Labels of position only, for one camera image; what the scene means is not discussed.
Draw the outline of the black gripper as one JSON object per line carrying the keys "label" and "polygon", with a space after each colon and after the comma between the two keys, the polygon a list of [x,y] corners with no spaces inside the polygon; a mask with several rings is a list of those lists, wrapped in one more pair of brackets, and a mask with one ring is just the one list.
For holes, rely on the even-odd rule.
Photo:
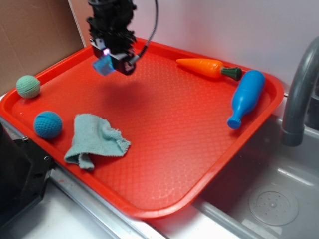
{"label": "black gripper", "polygon": [[[102,76],[115,70],[126,76],[133,74],[136,64],[129,61],[134,57],[132,45],[136,38],[128,25],[136,5],[131,0],[89,0],[88,4],[93,10],[93,15],[87,18],[91,45],[94,55],[99,58],[93,63],[94,70]],[[113,63],[109,55],[104,55],[105,49],[114,55]]]}

